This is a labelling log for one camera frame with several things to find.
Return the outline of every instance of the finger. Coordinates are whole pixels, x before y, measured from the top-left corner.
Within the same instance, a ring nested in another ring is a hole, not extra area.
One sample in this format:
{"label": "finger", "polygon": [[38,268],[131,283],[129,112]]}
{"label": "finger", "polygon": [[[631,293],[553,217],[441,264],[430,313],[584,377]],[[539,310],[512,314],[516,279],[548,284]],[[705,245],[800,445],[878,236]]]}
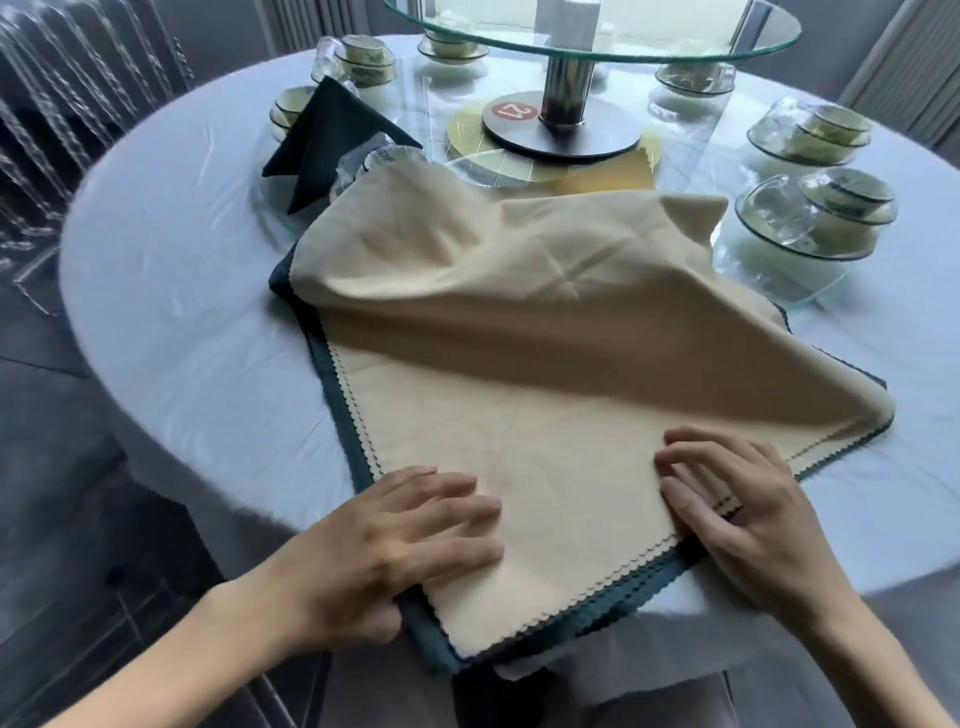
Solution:
{"label": "finger", "polygon": [[384,510],[402,513],[419,508],[433,498],[463,497],[476,490],[477,476],[470,473],[436,473],[411,478],[383,498]]}
{"label": "finger", "polygon": [[412,465],[409,468],[393,471],[373,483],[370,488],[364,491],[364,494],[367,497],[382,497],[396,490],[411,478],[431,475],[436,471],[437,468],[432,465]]}
{"label": "finger", "polygon": [[462,576],[503,558],[503,544],[492,538],[422,541],[411,548],[403,574],[405,588],[437,578]]}
{"label": "finger", "polygon": [[676,442],[688,443],[719,443],[730,452],[735,452],[749,463],[766,466],[767,458],[754,447],[752,443],[745,438],[734,435],[730,432],[713,429],[712,427],[702,427],[699,425],[683,425],[681,427],[672,427],[663,433],[663,441],[670,445]]}
{"label": "finger", "polygon": [[667,465],[703,465],[720,477],[734,495],[749,484],[756,473],[756,466],[715,442],[676,442],[654,454],[659,468]]}
{"label": "finger", "polygon": [[493,496],[435,498],[401,514],[399,534],[408,541],[419,541],[461,523],[495,518],[501,507],[500,498]]}
{"label": "finger", "polygon": [[735,538],[737,528],[719,516],[705,500],[677,477],[660,481],[660,493],[671,510],[686,523],[708,549]]}
{"label": "finger", "polygon": [[763,455],[763,457],[765,457],[767,461],[775,468],[778,468],[785,473],[789,473],[791,476],[793,475],[793,469],[790,467],[789,463],[787,463],[787,461],[780,456],[780,453],[777,452],[777,449],[774,448],[774,446],[772,446],[770,443],[751,442],[750,444],[754,446],[756,451]]}

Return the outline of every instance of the round glass tabletop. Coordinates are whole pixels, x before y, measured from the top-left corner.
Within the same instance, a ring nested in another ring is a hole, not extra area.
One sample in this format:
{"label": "round glass tabletop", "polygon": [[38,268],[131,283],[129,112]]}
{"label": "round glass tabletop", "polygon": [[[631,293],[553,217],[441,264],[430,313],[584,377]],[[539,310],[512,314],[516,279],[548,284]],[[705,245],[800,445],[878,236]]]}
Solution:
{"label": "round glass tabletop", "polygon": [[767,0],[384,0],[450,39],[568,59],[728,61],[797,41],[800,21]]}

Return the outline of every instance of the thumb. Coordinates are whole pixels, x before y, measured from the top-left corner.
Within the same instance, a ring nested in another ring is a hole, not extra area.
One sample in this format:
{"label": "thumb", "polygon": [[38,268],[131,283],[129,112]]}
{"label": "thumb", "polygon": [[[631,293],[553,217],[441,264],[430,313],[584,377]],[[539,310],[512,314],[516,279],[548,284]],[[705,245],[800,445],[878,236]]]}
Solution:
{"label": "thumb", "polygon": [[660,481],[660,493],[670,509],[686,523],[704,546],[717,545],[734,535],[736,526],[718,515],[703,497],[678,477],[668,475]]}

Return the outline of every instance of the orange-brown fabric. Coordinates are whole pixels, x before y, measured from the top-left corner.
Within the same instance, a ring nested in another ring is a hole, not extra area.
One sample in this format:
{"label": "orange-brown fabric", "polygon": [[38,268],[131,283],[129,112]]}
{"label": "orange-brown fabric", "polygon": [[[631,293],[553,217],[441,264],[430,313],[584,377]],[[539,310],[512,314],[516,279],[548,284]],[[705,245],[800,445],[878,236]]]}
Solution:
{"label": "orange-brown fabric", "polygon": [[893,417],[882,387],[714,274],[724,200],[522,194],[399,162],[339,198],[290,271],[372,471],[468,471],[503,498],[503,562],[424,585],[464,657],[677,543],[651,464],[669,426],[770,441],[799,472]]}

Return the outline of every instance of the clear acrylic chair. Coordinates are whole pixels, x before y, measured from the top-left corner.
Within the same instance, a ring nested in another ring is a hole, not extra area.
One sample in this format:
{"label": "clear acrylic chair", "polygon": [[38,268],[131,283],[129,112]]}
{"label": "clear acrylic chair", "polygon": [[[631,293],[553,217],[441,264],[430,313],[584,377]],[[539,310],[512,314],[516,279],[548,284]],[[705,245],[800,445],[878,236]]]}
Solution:
{"label": "clear acrylic chair", "polygon": [[0,10],[0,285],[62,312],[60,228],[84,174],[194,85],[154,0]]}

